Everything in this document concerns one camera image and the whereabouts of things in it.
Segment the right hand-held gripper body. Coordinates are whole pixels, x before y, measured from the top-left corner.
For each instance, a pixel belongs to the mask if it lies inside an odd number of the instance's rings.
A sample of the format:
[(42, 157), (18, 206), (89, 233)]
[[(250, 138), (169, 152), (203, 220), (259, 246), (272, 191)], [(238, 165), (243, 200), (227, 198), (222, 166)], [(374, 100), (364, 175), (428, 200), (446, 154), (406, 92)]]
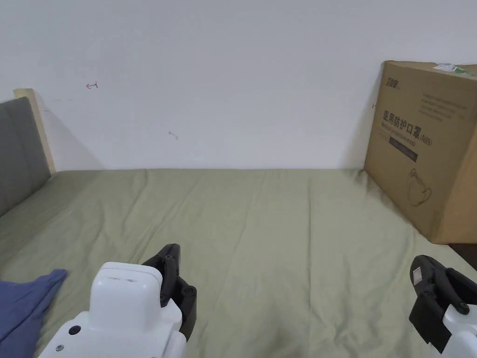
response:
[(424, 358), (477, 356), (476, 305), (463, 304), (466, 314), (436, 296), (418, 296), (409, 321), (428, 346)]

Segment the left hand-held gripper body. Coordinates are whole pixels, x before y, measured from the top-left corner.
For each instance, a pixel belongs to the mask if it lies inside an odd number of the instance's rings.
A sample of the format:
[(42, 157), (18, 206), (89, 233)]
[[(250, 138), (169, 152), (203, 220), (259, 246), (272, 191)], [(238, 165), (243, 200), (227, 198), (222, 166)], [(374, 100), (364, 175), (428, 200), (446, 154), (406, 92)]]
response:
[(96, 274), (89, 310), (63, 324), (42, 358), (183, 358), (197, 306), (160, 305), (161, 273), (107, 262)]

